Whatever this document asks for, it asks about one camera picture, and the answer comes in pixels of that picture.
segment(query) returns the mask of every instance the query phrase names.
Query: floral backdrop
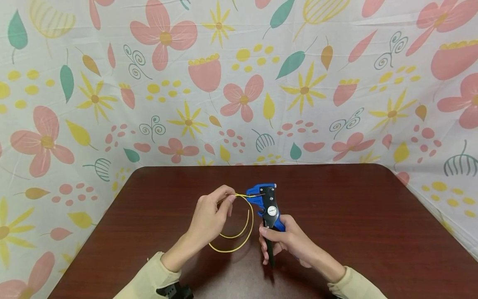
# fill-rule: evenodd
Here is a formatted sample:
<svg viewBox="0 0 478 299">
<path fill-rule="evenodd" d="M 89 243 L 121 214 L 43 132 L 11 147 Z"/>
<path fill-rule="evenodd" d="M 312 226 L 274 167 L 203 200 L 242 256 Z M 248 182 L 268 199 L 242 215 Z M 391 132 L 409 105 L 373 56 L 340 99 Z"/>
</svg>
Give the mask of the floral backdrop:
<svg viewBox="0 0 478 299">
<path fill-rule="evenodd" d="M 0 298 L 48 297 L 152 165 L 379 163 L 478 258 L 477 12 L 476 0 L 3 1 Z"/>
</svg>

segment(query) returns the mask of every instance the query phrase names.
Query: wooden table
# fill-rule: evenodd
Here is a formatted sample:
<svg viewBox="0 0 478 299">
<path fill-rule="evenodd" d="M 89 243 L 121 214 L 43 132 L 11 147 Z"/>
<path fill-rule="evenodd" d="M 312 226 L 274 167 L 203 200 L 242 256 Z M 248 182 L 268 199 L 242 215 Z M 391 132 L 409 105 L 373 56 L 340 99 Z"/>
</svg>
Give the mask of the wooden table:
<svg viewBox="0 0 478 299">
<path fill-rule="evenodd" d="M 389 299 L 478 296 L 478 263 L 386 168 L 379 165 L 144 167 L 135 171 L 50 298 L 113 298 L 157 251 L 187 230 L 199 196 L 276 183 L 279 208 Z M 238 233 L 248 205 L 237 199 L 224 233 Z M 233 254 L 209 246 L 183 268 L 195 298 L 332 298 L 325 281 L 281 253 L 261 264 L 259 216 Z M 243 239 L 214 241 L 232 249 Z"/>
</svg>

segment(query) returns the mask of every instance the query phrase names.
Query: beige sleeve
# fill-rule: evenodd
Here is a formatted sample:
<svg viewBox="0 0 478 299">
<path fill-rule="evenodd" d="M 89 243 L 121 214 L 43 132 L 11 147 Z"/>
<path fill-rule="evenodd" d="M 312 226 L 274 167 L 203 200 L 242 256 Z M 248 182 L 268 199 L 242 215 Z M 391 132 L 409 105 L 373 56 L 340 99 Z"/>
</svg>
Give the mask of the beige sleeve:
<svg viewBox="0 0 478 299">
<path fill-rule="evenodd" d="M 156 253 L 114 299 L 166 298 L 158 295 L 156 289 L 178 282 L 181 271 L 175 273 L 166 269 L 161 262 L 163 254 L 163 252 Z"/>
<path fill-rule="evenodd" d="M 345 275 L 339 282 L 327 284 L 332 294 L 342 299 L 387 299 L 362 274 L 347 266 L 345 269 Z"/>
</svg>

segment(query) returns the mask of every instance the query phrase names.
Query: flower center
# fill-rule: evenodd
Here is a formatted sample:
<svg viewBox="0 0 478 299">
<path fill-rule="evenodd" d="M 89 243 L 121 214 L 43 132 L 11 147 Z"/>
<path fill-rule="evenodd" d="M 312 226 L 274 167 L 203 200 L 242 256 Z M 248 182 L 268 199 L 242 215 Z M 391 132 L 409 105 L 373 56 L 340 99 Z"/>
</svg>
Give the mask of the flower center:
<svg viewBox="0 0 478 299">
<path fill-rule="evenodd" d="M 170 45 L 171 42 L 173 41 L 173 38 L 171 37 L 171 35 L 169 34 L 169 32 L 162 32 L 160 35 L 159 35 L 159 41 L 163 44 L 163 45 Z"/>
<path fill-rule="evenodd" d="M 10 228 L 8 226 L 0 226 L 0 240 L 5 239 L 10 233 Z"/>
<path fill-rule="evenodd" d="M 447 13 L 442 14 L 442 15 L 438 18 L 438 20 L 436 20 L 436 22 L 435 22 L 435 27 L 438 27 L 438 26 L 440 26 L 441 24 L 443 24 L 443 22 L 445 22 L 445 20 L 446 20 L 447 17 L 448 17 L 448 14 L 447 14 Z"/>
<path fill-rule="evenodd" d="M 90 100 L 93 102 L 93 104 L 96 104 L 99 102 L 99 97 L 97 95 L 92 95 Z"/>
<path fill-rule="evenodd" d="M 242 105 L 246 105 L 247 103 L 249 103 L 249 98 L 246 95 L 243 95 L 242 97 L 240 97 L 239 103 L 241 103 Z"/>
<path fill-rule="evenodd" d="M 309 87 L 304 86 L 300 89 L 301 94 L 308 94 L 309 93 Z"/>
<path fill-rule="evenodd" d="M 389 114 L 388 114 L 387 116 L 388 116 L 389 118 L 395 117 L 395 116 L 397 116 L 397 111 L 392 110 L 392 111 L 389 112 Z"/>
<path fill-rule="evenodd" d="M 40 139 L 40 142 L 44 148 L 53 148 L 55 145 L 53 139 L 50 136 L 43 136 Z"/>
</svg>

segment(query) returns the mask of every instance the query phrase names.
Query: pink dot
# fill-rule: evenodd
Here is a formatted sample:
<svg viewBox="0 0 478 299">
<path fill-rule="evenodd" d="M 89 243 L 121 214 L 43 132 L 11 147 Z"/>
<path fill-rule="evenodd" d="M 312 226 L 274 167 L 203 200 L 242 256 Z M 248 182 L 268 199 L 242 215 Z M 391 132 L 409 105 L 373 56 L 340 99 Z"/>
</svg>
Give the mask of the pink dot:
<svg viewBox="0 0 478 299">
<path fill-rule="evenodd" d="M 292 129 L 292 126 L 293 125 L 291 123 L 285 123 L 285 124 L 282 125 L 282 129 L 284 131 L 288 131 L 288 130 Z"/>
<path fill-rule="evenodd" d="M 63 184 L 60 186 L 60 193 L 61 194 L 70 194 L 73 191 L 73 187 L 70 184 Z"/>
<path fill-rule="evenodd" d="M 107 144 L 110 144 L 112 141 L 113 141 L 113 135 L 111 134 L 106 135 L 105 142 Z"/>
</svg>

